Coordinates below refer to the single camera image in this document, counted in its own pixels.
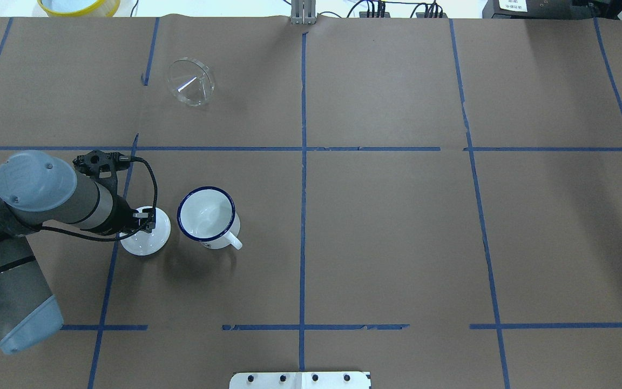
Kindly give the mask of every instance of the sticker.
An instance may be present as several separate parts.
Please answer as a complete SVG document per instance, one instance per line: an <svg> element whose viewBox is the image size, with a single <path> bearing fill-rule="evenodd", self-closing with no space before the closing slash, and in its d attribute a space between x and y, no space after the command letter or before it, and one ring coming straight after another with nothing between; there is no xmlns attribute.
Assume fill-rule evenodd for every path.
<svg viewBox="0 0 622 389"><path fill-rule="evenodd" d="M498 5L503 10L526 12L526 0L498 0Z"/></svg>

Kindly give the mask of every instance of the white mug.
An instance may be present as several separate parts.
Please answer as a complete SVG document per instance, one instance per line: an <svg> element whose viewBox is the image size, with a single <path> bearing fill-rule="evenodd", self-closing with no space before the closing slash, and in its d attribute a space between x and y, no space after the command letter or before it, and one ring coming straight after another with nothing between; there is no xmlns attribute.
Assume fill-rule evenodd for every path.
<svg viewBox="0 0 622 389"><path fill-rule="evenodd" d="M208 249L222 249L230 244L241 249L236 238L241 224L234 202L227 192L214 186L192 190L179 204L179 228L189 239Z"/></svg>

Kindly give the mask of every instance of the white metal bracket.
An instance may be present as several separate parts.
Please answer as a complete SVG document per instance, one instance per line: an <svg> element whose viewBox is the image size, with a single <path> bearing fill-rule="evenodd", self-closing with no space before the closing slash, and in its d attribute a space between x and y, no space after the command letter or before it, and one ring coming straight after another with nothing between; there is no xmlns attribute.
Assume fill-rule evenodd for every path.
<svg viewBox="0 0 622 389"><path fill-rule="evenodd" d="M292 24L316 24L316 0L290 0Z"/></svg>
<svg viewBox="0 0 622 389"><path fill-rule="evenodd" d="M237 373L229 389L371 389L369 372Z"/></svg>

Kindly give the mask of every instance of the white saucer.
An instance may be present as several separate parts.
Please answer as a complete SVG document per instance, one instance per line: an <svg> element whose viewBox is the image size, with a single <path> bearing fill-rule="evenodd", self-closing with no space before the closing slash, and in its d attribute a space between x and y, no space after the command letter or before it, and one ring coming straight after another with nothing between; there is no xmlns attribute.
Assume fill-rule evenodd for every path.
<svg viewBox="0 0 622 389"><path fill-rule="evenodd" d="M149 206L139 207L137 210L141 211L147 207ZM149 256L165 246L172 230L170 219L161 209L155 209L155 218L157 220L155 220L153 232L148 234L148 232L139 231L135 236L120 241L126 251L134 256ZM126 234L120 233L119 236L126 236Z"/></svg>

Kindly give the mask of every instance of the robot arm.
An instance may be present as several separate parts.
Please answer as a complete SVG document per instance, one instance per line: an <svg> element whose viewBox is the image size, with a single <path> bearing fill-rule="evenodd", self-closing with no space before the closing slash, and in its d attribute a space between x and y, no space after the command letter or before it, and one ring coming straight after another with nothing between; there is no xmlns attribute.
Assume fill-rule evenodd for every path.
<svg viewBox="0 0 622 389"><path fill-rule="evenodd" d="M118 238L82 236L42 226L57 220L99 236L130 237L155 226L155 210L137 212L117 195L118 170L141 158L93 151L74 160L74 168L46 153L16 153L0 166L0 348L14 354L57 332L59 305L25 236L40 230L66 232L111 242ZM146 163L153 184L152 170Z"/></svg>

